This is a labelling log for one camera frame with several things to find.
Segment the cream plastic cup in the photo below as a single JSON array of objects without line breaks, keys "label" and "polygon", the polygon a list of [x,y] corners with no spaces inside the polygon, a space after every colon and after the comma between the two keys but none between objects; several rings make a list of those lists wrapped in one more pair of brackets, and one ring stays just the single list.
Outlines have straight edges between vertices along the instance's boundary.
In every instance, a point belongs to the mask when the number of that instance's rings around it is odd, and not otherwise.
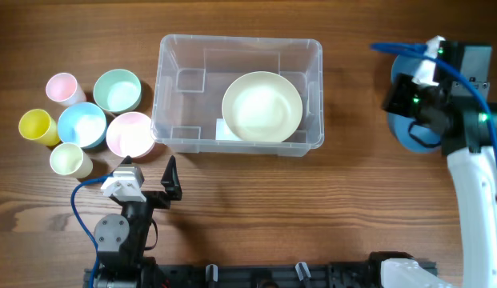
[{"label": "cream plastic cup", "polygon": [[50,167],[62,176],[86,178],[93,170],[93,162],[79,146],[66,142],[53,149]]}]

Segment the mint green plastic bowl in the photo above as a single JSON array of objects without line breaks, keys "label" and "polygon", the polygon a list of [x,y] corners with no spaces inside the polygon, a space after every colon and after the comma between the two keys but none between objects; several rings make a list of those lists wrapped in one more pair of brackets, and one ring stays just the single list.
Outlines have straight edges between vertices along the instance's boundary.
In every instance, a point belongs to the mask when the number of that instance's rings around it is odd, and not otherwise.
[{"label": "mint green plastic bowl", "polygon": [[122,114],[135,110],[142,100],[142,83],[131,71],[109,70],[94,84],[95,103],[105,111]]}]

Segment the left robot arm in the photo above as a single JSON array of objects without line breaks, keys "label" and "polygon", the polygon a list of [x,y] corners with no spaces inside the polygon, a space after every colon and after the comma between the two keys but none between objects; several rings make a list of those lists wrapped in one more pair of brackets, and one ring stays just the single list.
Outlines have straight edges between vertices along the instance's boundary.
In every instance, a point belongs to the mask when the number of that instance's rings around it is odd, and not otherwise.
[{"label": "left robot arm", "polygon": [[141,169],[125,157],[106,177],[102,190],[122,207],[120,214],[108,214],[94,229],[97,264],[85,287],[169,287],[170,280],[155,258],[144,255],[155,245],[146,244],[149,230],[156,227],[153,213],[170,208],[178,185],[170,180],[170,193],[143,191]]}]

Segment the yellow plastic cup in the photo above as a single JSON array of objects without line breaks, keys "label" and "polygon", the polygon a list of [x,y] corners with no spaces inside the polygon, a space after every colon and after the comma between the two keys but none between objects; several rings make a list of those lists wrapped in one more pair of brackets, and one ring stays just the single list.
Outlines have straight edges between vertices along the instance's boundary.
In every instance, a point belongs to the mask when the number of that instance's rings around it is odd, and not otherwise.
[{"label": "yellow plastic cup", "polygon": [[19,121],[18,130],[24,139],[44,146],[60,143],[57,122],[43,109],[27,111]]}]

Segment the pink plastic bowl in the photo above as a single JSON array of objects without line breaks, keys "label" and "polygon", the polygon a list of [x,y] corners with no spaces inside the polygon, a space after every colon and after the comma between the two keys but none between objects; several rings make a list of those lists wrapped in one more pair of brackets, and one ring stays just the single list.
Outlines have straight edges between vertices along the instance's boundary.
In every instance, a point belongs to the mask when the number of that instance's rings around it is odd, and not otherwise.
[{"label": "pink plastic bowl", "polygon": [[143,113],[121,114],[108,126],[106,144],[119,157],[144,157],[152,151],[155,144],[150,128],[151,120]]}]

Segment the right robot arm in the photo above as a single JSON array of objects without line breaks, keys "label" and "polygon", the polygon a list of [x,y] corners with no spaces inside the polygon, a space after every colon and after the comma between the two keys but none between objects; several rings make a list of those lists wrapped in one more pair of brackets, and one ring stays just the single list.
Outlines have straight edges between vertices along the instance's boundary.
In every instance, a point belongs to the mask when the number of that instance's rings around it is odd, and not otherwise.
[{"label": "right robot arm", "polygon": [[[492,48],[436,37],[376,42],[394,54],[391,133],[440,149],[459,208],[463,285],[497,287],[497,103]],[[313,39],[171,34],[160,45],[151,136],[181,153],[305,155],[325,139],[323,48]]]}]

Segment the cream plastic plate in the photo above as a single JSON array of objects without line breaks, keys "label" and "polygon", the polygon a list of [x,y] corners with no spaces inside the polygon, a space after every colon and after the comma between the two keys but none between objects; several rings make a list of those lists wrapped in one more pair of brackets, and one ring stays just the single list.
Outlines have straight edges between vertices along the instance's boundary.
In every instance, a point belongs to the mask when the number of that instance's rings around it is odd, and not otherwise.
[{"label": "cream plastic plate", "polygon": [[283,76],[255,71],[234,80],[222,98],[222,118],[246,142],[284,142],[298,128],[303,102]]}]

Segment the dark blue plastic plate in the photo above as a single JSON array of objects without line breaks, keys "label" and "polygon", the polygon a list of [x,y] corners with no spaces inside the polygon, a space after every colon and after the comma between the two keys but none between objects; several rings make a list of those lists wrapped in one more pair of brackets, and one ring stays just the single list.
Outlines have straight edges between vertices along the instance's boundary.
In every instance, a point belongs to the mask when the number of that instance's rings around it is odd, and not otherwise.
[{"label": "dark blue plastic plate", "polygon": [[[391,68],[391,83],[395,83],[399,74],[412,76],[419,61],[420,59],[417,58],[397,56]],[[411,123],[410,118],[397,114],[387,114],[387,125],[391,133],[407,150],[417,154],[429,154],[440,148],[440,136],[422,126],[413,126],[409,133],[408,128]]]}]

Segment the clear plastic storage bin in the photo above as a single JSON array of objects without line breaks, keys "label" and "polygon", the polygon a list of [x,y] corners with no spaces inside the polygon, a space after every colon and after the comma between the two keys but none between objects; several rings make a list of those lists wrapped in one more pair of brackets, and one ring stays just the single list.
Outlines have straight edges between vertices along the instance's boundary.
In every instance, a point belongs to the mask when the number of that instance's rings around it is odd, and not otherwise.
[{"label": "clear plastic storage bin", "polygon": [[[300,93],[303,116],[284,142],[218,141],[222,98],[237,78],[268,71]],[[178,153],[302,157],[324,141],[323,48],[315,39],[168,34],[160,42],[153,139]]]}]

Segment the light blue plastic bowl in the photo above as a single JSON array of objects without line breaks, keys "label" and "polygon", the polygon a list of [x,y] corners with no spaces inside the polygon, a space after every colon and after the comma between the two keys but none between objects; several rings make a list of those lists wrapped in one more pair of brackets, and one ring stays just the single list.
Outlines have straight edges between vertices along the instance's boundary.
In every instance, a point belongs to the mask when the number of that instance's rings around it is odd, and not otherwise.
[{"label": "light blue plastic bowl", "polygon": [[98,146],[106,137],[107,120],[101,108],[80,102],[66,108],[58,119],[58,136],[80,148]]}]

